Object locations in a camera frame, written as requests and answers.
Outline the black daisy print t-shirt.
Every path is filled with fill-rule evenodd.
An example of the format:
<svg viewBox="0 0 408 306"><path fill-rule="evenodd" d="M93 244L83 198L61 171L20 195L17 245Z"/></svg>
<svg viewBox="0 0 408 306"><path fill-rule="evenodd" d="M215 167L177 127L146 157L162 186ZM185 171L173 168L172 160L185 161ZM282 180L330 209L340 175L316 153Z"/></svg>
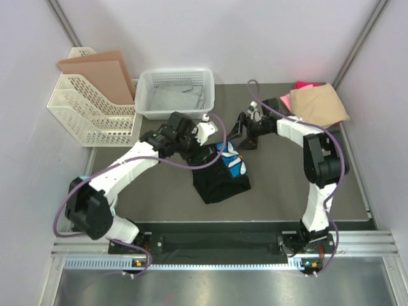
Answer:
<svg viewBox="0 0 408 306"><path fill-rule="evenodd" d="M251 189L247 167L234 143L217 143L217 149L222 155L215 164L193 171L193 186L206 204L219 203Z"/></svg>

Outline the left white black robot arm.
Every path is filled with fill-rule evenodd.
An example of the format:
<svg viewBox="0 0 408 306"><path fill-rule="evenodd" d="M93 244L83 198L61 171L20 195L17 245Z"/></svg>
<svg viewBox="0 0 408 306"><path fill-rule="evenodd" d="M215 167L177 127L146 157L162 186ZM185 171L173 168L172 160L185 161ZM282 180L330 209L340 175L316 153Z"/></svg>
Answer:
<svg viewBox="0 0 408 306"><path fill-rule="evenodd" d="M129 252L143 249L145 239L137 225L114 213L119 193L139 175L169 157L197 154L218 128L214 115L203 115L199 123L173 112L156 131L148 131L116 162L100 172L72 181L64 200L64 215L93 240L118 240Z"/></svg>

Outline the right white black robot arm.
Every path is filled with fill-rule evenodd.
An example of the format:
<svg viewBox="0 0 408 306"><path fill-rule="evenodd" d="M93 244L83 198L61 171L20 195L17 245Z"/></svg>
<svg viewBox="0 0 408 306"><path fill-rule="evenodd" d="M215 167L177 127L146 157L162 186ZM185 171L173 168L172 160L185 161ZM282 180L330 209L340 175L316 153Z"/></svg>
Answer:
<svg viewBox="0 0 408 306"><path fill-rule="evenodd" d="M312 252L329 237L332 200L349 171L342 137L338 131L304 122L283 109L276 99L268 99L253 101L246 111L240 112L227 138L245 135L239 148L254 150L259 137L269 134L287 138L303 150L309 195L293 245L296 251Z"/></svg>

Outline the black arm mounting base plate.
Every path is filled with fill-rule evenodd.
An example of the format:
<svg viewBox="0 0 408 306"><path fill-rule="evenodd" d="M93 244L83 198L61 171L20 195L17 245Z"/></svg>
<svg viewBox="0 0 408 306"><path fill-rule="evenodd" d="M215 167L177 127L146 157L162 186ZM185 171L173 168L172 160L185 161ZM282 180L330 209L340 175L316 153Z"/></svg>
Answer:
<svg viewBox="0 0 408 306"><path fill-rule="evenodd" d="M149 251L157 265L284 263L290 256L322 258L334 248L331 235L296 251L297 222L143 222L130 245L111 242L109 254Z"/></svg>

